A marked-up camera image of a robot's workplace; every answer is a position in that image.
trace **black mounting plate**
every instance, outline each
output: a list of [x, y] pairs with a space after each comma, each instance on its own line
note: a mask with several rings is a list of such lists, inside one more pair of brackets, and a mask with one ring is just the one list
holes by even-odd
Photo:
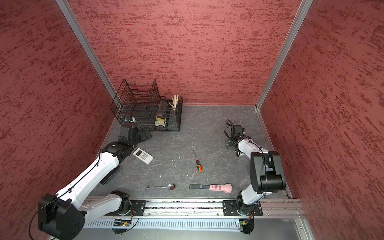
[[[145, 210], [145, 203], [147, 201], [145, 201], [145, 200], [130, 200], [130, 201], [131, 201], [131, 204], [132, 204], [133, 209], [134, 209], [133, 215], [134, 216], [143, 216], [144, 210]], [[110, 213], [106, 214], [106, 216], [119, 216], [120, 218], [124, 217], [124, 216], [118, 215], [116, 212], [110, 212]]]
[[[254, 216], [262, 216], [263, 210], [260, 205], [260, 202], [253, 204], [253, 215]], [[224, 216], [241, 216], [237, 212], [236, 200], [224, 200], [223, 201], [223, 212]]]

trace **black handle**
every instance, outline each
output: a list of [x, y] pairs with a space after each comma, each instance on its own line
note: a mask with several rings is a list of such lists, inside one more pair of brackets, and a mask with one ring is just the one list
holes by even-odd
[[209, 185], [190, 184], [189, 189], [209, 189]]

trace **gray marble floor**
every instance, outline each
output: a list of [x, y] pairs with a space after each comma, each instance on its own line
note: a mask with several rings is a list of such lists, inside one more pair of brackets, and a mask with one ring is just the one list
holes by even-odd
[[[140, 143], [154, 159], [147, 165], [134, 156], [127, 157], [120, 169], [104, 185], [98, 184], [93, 196], [107, 195], [113, 190], [127, 192], [132, 197], [209, 197], [235, 198], [250, 184], [250, 160], [236, 158], [236, 153], [225, 148], [227, 137], [225, 120], [245, 128], [245, 133], [266, 148], [262, 130], [253, 107], [183, 106], [180, 132], [152, 132], [152, 139]], [[120, 125], [110, 141], [116, 141]], [[198, 172], [193, 153], [203, 167]], [[147, 185], [174, 183], [173, 191], [147, 189]], [[190, 184], [231, 183], [231, 194], [209, 190], [192, 190]]]

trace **black wire basket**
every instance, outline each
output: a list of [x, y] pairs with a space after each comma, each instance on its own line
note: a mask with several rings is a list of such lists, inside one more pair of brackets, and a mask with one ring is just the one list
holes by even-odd
[[183, 98], [176, 107], [173, 101], [160, 97], [156, 80], [153, 83], [127, 83], [124, 79], [111, 104], [111, 110], [120, 124], [134, 117], [142, 127], [151, 131], [180, 131]]

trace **black cable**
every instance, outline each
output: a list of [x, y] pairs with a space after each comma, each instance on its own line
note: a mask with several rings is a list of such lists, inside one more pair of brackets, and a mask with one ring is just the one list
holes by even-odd
[[259, 145], [257, 145], [257, 144], [254, 143], [254, 142], [251, 142], [251, 140], [249, 140], [248, 142], [249, 142], [249, 143], [252, 143], [252, 144], [255, 144], [255, 145], [258, 147], [259, 150], [261, 149], [261, 147], [260, 147]]
[[232, 144], [230, 147], [233, 147], [234, 145], [238, 144], [238, 143], [241, 142], [244, 138], [246, 138], [246, 136], [243, 136], [242, 138], [240, 138], [237, 142], [235, 142], [234, 144]]
[[268, 180], [267, 180], [267, 177], [266, 177], [266, 166], [265, 166], [266, 159], [264, 158], [263, 150], [262, 150], [261, 147], [259, 148], [259, 151], [261, 152], [262, 157], [263, 157], [263, 164], [264, 164], [264, 171], [265, 171], [265, 194], [264, 194], [264, 197], [266, 197], [266, 188], [267, 188], [267, 184], [268, 184]]
[[128, 229], [127, 232], [136, 226], [136, 224], [139, 222], [139, 219], [140, 219], [140, 215], [139, 215], [139, 217], [137, 218], [137, 222], [135, 223], [135, 225], [133, 225], [133, 227], [131, 227], [130, 229]]
[[253, 218], [252, 220], [255, 221], [255, 214], [254, 214], [254, 211], [255, 211], [255, 206], [252, 206], [252, 214], [253, 214]]
[[227, 134], [227, 132], [225, 131], [225, 130], [226, 130], [227, 128], [229, 128], [229, 127], [227, 127], [226, 129], [224, 129], [224, 133], [225, 133], [225, 135], [227, 136], [227, 138], [232, 139], [232, 137], [233, 137], [234, 134], [235, 134], [235, 127], [233, 126], [232, 121], [229, 120], [229, 119], [225, 120], [225, 123], [231, 128], [231, 136], [229, 136], [229, 135]]
[[133, 225], [130, 229], [127, 229], [125, 230], [124, 232], [128, 232], [129, 230], [131, 230], [132, 228], [134, 228], [136, 226], [136, 224], [139, 222], [139, 219], [140, 219], [140, 215], [139, 217], [137, 218], [137, 222], [135, 223], [135, 225]]
[[35, 216], [39, 213], [39, 211], [40, 211], [41, 209], [45, 208], [46, 206], [48, 206], [48, 205], [51, 204], [52, 202], [56, 201], [56, 200], [59, 199], [60, 197], [64, 196], [64, 195], [67, 194], [68, 192], [71, 192], [72, 188], [73, 188], [78, 182], [80, 182], [85, 176], [87, 176], [87, 174], [88, 174], [89, 172], [91, 172], [96, 166], [98, 166], [98, 165], [99, 165], [99, 161], [100, 161], [100, 155], [101, 155], [101, 150], [102, 150], [102, 149], [104, 149], [104, 148], [103, 148], [103, 147], [100, 148], [100, 150], [99, 150], [99, 159], [98, 159], [97, 163], [91, 168], [91, 170], [89, 170], [89, 171], [88, 171], [82, 178], [80, 178], [79, 181], [77, 181], [77, 182], [76, 182], [72, 187], [70, 187], [65, 193], [61, 194], [59, 197], [57, 197], [57, 198], [51, 200], [49, 203], [47, 203], [47, 204], [45, 204], [44, 206], [42, 206], [41, 208], [39, 208], [39, 210], [37, 210], [37, 212], [33, 215], [31, 221], [29, 222], [29, 227], [28, 227], [28, 234], [29, 234], [29, 238], [30, 238], [31, 240], [35, 240], [35, 239], [32, 237], [32, 234], [31, 234], [32, 221], [33, 221], [33, 219], [35, 218]]

